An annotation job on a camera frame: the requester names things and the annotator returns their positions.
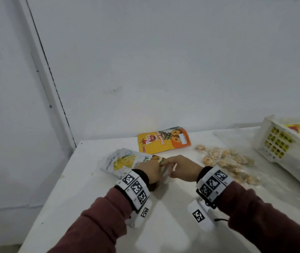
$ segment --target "white wrist strap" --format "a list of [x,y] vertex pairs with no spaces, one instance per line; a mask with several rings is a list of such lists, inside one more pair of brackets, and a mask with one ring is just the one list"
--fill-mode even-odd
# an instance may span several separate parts
[[137,211],[142,208],[150,196],[150,192],[145,182],[132,170],[120,176],[115,185],[125,191]]
[[232,181],[233,179],[216,165],[199,180],[196,187],[210,202],[214,202]]

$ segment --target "wristband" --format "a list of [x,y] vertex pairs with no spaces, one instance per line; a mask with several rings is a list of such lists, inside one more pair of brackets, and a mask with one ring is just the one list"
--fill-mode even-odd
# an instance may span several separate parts
[[198,181],[196,192],[207,205],[215,209],[219,202],[219,195],[232,181],[233,179],[222,172],[217,165]]
[[150,196],[147,185],[142,178],[136,172],[130,170],[120,176],[115,185],[125,192],[138,214]]

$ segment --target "white table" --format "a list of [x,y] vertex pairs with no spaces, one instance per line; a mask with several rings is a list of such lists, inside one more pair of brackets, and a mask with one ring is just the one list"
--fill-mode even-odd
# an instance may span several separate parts
[[[256,128],[242,129],[250,132]],[[231,133],[233,129],[222,130]],[[214,131],[189,133],[192,146],[160,153],[162,157],[182,154],[202,165],[201,154],[193,146],[203,143],[224,147]],[[138,151],[137,138],[81,141],[64,169],[46,204],[36,218],[20,253],[45,253],[63,236],[80,213],[97,197],[104,196],[116,177],[100,171],[109,154],[119,148]],[[257,194],[275,208],[300,223],[300,209],[280,201],[265,188]],[[117,252],[258,252],[240,234],[217,222],[216,229],[203,233],[187,212],[197,197],[195,183],[168,178],[150,196],[153,206],[140,229],[128,227],[128,234],[117,242]],[[224,214],[213,211],[218,217]]]

